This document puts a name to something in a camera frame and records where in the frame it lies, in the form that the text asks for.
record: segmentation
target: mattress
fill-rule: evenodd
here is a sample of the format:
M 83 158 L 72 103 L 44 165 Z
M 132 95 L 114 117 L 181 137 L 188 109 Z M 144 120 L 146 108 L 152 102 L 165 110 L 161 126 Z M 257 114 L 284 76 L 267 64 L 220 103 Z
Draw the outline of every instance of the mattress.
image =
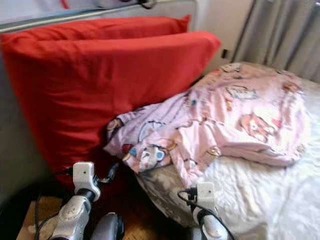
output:
M 300 161 L 282 168 L 222 156 L 198 180 L 214 184 L 211 208 L 237 239 L 320 239 L 320 84 L 303 80 L 302 86 L 312 132 Z M 177 197 L 184 187 L 173 165 L 137 179 L 168 218 L 195 226 L 190 208 Z

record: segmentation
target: parquet floor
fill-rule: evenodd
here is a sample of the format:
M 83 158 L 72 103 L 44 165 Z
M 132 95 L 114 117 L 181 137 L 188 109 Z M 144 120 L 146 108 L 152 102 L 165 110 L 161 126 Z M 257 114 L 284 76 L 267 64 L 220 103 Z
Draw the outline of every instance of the parquet floor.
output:
M 134 186 L 130 192 L 111 198 L 105 204 L 99 204 L 99 207 L 92 211 L 92 216 L 98 220 L 108 212 L 115 212 L 123 217 L 124 240 L 186 239 L 186 230 L 166 218 L 139 186 Z

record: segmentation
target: pink blanket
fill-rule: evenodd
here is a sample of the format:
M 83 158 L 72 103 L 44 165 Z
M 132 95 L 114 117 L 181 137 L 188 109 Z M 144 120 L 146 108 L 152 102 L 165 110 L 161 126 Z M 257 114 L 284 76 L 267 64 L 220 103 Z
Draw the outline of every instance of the pink blanket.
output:
M 188 92 L 118 116 L 105 150 L 137 173 L 172 163 L 186 187 L 221 155 L 291 165 L 310 134 L 300 81 L 286 71 L 224 65 Z

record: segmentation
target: gray curtain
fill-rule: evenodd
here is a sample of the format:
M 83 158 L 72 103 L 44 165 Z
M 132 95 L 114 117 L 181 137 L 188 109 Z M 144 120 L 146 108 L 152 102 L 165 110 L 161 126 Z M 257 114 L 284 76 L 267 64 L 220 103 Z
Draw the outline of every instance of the gray curtain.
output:
M 285 69 L 320 82 L 320 3 L 255 0 L 234 62 Z

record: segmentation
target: cartoon bear print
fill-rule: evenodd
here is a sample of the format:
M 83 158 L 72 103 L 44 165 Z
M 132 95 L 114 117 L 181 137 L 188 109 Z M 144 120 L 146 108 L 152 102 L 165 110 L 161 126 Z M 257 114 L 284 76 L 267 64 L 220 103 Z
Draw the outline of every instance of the cartoon bear print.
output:
M 259 98 L 255 89 L 248 89 L 246 86 L 232 85 L 225 89 L 233 99 L 254 100 Z
M 139 135 L 138 143 L 140 143 L 144 138 L 153 133 L 155 130 L 162 128 L 166 125 L 164 122 L 148 121 L 142 125 Z
M 302 89 L 292 81 L 286 81 L 282 84 L 282 89 L 286 93 L 299 93 Z
M 249 136 L 263 143 L 267 143 L 268 137 L 274 135 L 276 131 L 274 127 L 254 113 L 243 115 L 240 118 L 240 125 Z
M 157 145 L 150 145 L 143 149 L 140 160 L 140 171 L 153 169 L 161 163 L 166 156 L 164 149 Z

